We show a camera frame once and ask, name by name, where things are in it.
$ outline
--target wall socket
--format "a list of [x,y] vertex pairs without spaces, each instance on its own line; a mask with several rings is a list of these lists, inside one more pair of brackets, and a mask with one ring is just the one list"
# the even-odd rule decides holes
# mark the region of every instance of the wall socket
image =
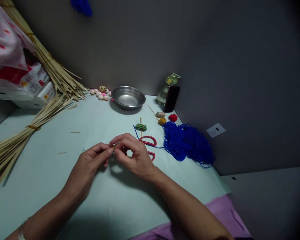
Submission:
[[207,132],[209,133],[210,137],[212,137],[212,138],[220,135],[221,133],[224,133],[225,131],[226,130],[220,125],[220,123],[217,123],[216,125],[207,129]]

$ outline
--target bracelet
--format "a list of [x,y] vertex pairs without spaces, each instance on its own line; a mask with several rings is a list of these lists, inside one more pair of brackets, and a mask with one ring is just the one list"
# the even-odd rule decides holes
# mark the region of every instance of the bracelet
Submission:
[[23,227],[24,224],[26,223],[26,221],[28,221],[29,218],[27,218],[26,220],[24,220],[24,222],[21,224],[21,226],[19,227],[19,235],[18,235],[18,240],[25,240],[24,236],[23,236]]

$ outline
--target left hand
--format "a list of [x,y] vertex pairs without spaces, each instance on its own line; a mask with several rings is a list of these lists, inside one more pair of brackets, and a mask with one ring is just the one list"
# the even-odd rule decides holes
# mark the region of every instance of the left hand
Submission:
[[103,162],[107,167],[112,152],[111,145],[98,143],[81,153],[61,192],[77,202],[82,202],[88,196],[98,168]]

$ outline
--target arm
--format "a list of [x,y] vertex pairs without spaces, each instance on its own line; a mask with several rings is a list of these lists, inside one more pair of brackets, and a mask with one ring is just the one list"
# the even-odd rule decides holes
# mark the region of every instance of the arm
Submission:
[[[23,226],[26,240],[55,239],[67,220],[87,197],[98,167],[108,158],[113,149],[99,143],[83,152],[61,192],[43,206]],[[20,228],[16,229],[6,240],[17,240]]]
[[[193,195],[152,163],[145,145],[130,134],[115,137],[110,144],[117,160],[140,178],[153,184],[168,204],[172,215],[189,239],[233,239],[221,222]],[[132,157],[126,156],[130,149]]]

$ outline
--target green plastic bottle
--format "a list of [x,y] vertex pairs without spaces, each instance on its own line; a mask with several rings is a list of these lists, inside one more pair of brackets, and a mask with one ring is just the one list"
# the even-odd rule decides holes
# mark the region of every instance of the green plastic bottle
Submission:
[[177,84],[178,78],[181,78],[181,77],[175,73],[172,73],[171,75],[169,75],[166,78],[166,81],[165,81],[166,85],[164,86],[164,88],[160,91],[160,93],[156,97],[156,103],[158,103],[159,105],[164,105],[166,103],[169,88],[170,88],[170,86],[174,86]]

